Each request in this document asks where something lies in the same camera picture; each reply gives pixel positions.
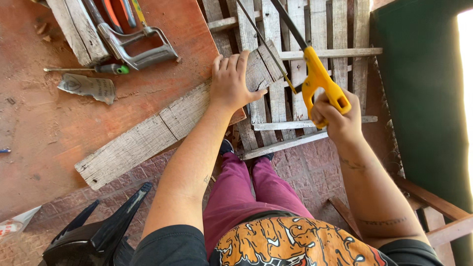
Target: maroon pants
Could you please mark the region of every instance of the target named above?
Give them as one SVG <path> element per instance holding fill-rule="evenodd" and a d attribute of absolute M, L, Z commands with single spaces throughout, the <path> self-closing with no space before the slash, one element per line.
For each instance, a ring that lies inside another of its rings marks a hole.
<path fill-rule="evenodd" d="M 220 238 L 250 215 L 282 210 L 313 218 L 291 186 L 274 172 L 266 157 L 254 163 L 253 187 L 256 200 L 251 194 L 251 179 L 245 163 L 235 154 L 225 153 L 222 173 L 203 212 L 207 259 Z"/>

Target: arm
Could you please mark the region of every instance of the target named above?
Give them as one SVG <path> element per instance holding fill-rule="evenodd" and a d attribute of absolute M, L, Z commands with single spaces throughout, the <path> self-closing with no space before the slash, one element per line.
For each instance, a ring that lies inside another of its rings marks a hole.
<path fill-rule="evenodd" d="M 266 90 L 249 92 L 245 84 L 249 52 L 223 59 L 212 67 L 210 105 L 168 163 L 156 190 L 142 239 L 153 231 L 187 224 L 203 233 L 202 199 L 233 113 L 260 99 Z"/>
<path fill-rule="evenodd" d="M 429 243 L 409 203 L 386 173 L 361 132 L 358 97 L 344 91 L 352 110 L 341 115 L 321 94 L 314 120 L 329 121 L 327 132 L 337 146 L 350 210 L 363 241 L 375 248 L 397 239 Z"/>

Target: black chair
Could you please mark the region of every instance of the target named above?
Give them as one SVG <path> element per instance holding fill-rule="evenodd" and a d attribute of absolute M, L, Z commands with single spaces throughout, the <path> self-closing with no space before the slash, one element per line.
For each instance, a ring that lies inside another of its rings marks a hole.
<path fill-rule="evenodd" d="M 74 218 L 43 253 L 40 266 L 128 266 L 134 249 L 124 234 L 133 216 L 151 189 L 146 182 L 112 216 L 84 225 L 99 200 Z"/>

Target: green fabric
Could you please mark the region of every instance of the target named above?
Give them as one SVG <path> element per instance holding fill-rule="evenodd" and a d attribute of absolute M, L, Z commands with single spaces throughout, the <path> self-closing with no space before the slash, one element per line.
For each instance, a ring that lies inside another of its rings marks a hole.
<path fill-rule="evenodd" d="M 456 16 L 471 8 L 471 0 L 397 0 L 373 12 L 371 31 L 406 178 L 469 213 Z M 471 242 L 452 243 L 456 265 L 473 265 Z"/>

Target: hand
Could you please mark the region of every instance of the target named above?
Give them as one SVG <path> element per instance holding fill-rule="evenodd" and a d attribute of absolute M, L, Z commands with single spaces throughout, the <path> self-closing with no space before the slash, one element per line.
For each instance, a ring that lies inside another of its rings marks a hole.
<path fill-rule="evenodd" d="M 320 94 L 315 100 L 311 115 L 314 123 L 320 123 L 325 119 L 328 121 L 328 136 L 338 145 L 356 143 L 363 138 L 361 132 L 361 110 L 359 99 L 353 93 L 343 90 L 348 101 L 351 103 L 351 110 L 345 115 L 333 107 L 325 93 Z"/>
<path fill-rule="evenodd" d="M 217 56 L 213 61 L 210 106 L 230 112 L 232 115 L 246 104 L 259 100 L 267 89 L 249 92 L 246 87 L 246 61 L 249 51 L 234 54 L 230 58 Z"/>

